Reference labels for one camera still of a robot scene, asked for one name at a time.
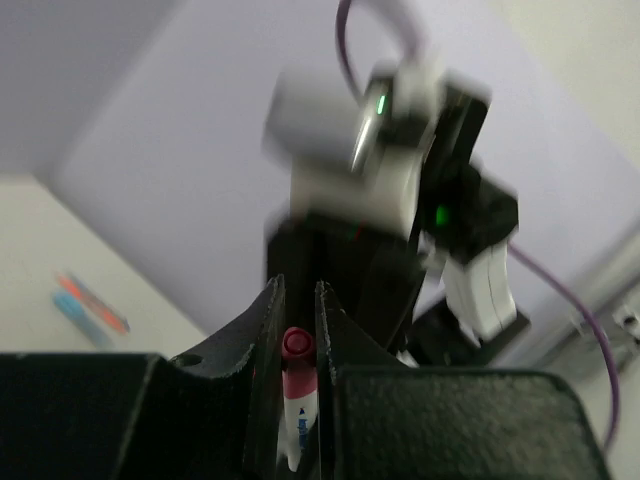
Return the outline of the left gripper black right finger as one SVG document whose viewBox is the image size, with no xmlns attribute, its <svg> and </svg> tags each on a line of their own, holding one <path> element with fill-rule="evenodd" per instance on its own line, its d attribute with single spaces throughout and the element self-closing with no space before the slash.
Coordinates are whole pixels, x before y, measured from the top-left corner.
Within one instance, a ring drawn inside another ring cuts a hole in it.
<svg viewBox="0 0 640 480">
<path fill-rule="evenodd" d="M 411 368 L 315 290 L 324 479 L 606 479 L 583 405 L 542 372 Z"/>
</svg>

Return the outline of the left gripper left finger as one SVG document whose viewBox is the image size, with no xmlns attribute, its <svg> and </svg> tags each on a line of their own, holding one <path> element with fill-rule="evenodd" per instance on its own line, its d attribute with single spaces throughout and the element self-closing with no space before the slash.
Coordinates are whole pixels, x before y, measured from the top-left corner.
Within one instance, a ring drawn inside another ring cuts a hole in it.
<svg viewBox="0 0 640 480">
<path fill-rule="evenodd" d="M 285 285 L 184 353 L 1 358 L 5 479 L 272 479 Z"/>
</svg>

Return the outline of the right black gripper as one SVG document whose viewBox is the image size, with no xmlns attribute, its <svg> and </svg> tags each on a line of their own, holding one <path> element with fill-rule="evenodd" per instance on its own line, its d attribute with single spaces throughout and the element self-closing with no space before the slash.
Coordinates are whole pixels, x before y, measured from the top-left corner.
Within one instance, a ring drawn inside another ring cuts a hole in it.
<svg viewBox="0 0 640 480">
<path fill-rule="evenodd" d="M 389 353 L 405 345 L 425 269 L 408 239 L 320 214 L 285 217 L 266 237 L 266 278 L 284 277 L 289 327 L 315 330 L 315 289 L 323 282 L 347 317 Z"/>
</svg>

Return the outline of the white thin pen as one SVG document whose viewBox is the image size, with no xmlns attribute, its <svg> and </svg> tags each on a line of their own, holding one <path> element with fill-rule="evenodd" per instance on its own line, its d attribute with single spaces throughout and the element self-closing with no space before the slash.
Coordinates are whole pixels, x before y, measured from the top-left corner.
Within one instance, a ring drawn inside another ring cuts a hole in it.
<svg viewBox="0 0 640 480">
<path fill-rule="evenodd" d="M 291 472 L 296 472 L 318 416 L 315 340 L 306 330 L 291 327 L 281 345 L 283 411 L 278 447 Z"/>
</svg>

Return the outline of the orange pen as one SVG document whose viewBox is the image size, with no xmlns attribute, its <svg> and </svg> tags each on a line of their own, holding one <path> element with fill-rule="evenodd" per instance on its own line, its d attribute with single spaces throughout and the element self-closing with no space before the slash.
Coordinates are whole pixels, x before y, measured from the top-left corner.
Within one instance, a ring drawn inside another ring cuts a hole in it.
<svg viewBox="0 0 640 480">
<path fill-rule="evenodd" d="M 94 315 L 99 317 L 111 329 L 121 335 L 130 332 L 130 325 L 126 318 L 120 315 L 116 310 L 111 308 L 103 300 L 101 300 L 89 287 L 87 287 L 79 278 L 72 274 L 55 276 L 57 283 L 69 292 L 82 305 L 87 307 Z"/>
</svg>

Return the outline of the light blue highlighter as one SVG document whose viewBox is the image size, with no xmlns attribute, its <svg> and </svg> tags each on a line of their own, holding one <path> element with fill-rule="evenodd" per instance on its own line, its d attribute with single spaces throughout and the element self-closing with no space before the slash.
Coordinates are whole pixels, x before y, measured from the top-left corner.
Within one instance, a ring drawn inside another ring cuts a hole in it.
<svg viewBox="0 0 640 480">
<path fill-rule="evenodd" d="M 58 291 L 53 294 L 52 301 L 58 311 L 96 348 L 105 350 L 113 347 L 113 342 L 109 336 L 96 325 L 81 303 L 70 293 Z"/>
</svg>

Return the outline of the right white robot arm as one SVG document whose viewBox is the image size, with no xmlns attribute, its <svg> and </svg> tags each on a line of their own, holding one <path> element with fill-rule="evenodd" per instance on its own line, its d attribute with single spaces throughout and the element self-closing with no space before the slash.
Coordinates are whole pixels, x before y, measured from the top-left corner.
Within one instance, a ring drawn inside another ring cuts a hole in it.
<svg viewBox="0 0 640 480">
<path fill-rule="evenodd" d="M 312 328 L 322 285 L 419 365 L 484 366 L 528 327 L 506 273 L 517 199 L 472 161 L 487 111 L 454 81 L 405 98 L 378 76 L 359 103 L 276 86 L 265 140 L 290 162 L 290 212 L 266 267 L 284 279 L 289 325 Z"/>
</svg>

